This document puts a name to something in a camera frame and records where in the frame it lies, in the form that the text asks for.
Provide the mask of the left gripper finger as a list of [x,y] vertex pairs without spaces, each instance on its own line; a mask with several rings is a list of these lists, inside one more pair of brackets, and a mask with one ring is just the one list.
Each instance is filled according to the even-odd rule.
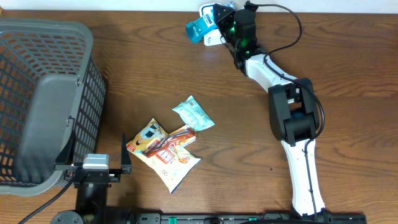
[[132,163],[129,156],[129,152],[127,150],[127,142],[125,134],[122,135],[122,144],[121,144],[121,169],[122,170],[131,170]]
[[61,150],[60,154],[57,156],[55,160],[55,165],[72,165],[75,142],[76,142],[76,133],[74,130],[72,130],[66,145]]

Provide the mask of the blue mouthwash bottle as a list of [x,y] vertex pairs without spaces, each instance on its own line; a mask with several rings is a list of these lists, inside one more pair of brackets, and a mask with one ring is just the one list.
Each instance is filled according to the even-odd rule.
[[186,25],[186,33],[193,43],[197,44],[203,41],[204,35],[217,27],[213,11],[212,9],[210,14],[200,16],[197,20],[191,21]]

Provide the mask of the large yellow snack bag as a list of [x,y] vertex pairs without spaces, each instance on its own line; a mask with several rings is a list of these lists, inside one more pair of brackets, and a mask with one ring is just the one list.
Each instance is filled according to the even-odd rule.
[[152,157],[144,155],[146,150],[152,149],[170,134],[152,118],[134,139],[127,143],[127,150],[153,169],[169,192],[173,193],[201,159],[188,152],[185,147],[164,149]]

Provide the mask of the red orange snack bar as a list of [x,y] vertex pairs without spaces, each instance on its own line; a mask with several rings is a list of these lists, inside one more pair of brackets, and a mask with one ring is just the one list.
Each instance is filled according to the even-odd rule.
[[191,144],[197,138],[197,132],[193,130],[189,125],[182,126],[180,129],[171,133],[167,138],[163,139],[152,149],[148,149],[144,152],[146,157],[152,157],[158,152],[164,149],[176,149],[178,147],[185,147]]

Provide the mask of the light teal snack packet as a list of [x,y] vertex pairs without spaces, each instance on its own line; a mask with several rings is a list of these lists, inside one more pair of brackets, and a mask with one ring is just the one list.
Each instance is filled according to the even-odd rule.
[[215,122],[207,115],[192,95],[172,110],[178,113],[182,121],[194,131],[202,131],[215,125]]

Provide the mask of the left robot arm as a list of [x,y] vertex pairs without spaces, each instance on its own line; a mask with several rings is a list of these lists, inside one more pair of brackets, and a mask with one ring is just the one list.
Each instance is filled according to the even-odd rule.
[[73,162],[76,134],[72,131],[54,164],[55,170],[65,172],[66,188],[77,189],[73,210],[58,213],[52,223],[130,223],[129,210],[107,205],[108,189],[112,183],[119,183],[123,174],[130,174],[132,163],[122,137],[121,167],[111,169],[107,154],[87,154],[83,162]]

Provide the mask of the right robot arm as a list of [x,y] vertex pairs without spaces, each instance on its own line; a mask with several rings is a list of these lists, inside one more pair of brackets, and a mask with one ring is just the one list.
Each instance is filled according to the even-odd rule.
[[235,67],[257,82],[268,95],[271,131],[287,156],[292,180],[292,207],[300,218],[317,221],[325,210],[315,165],[315,140],[325,126],[325,112],[308,78],[296,78],[271,60],[257,42],[256,11],[215,4],[213,17]]

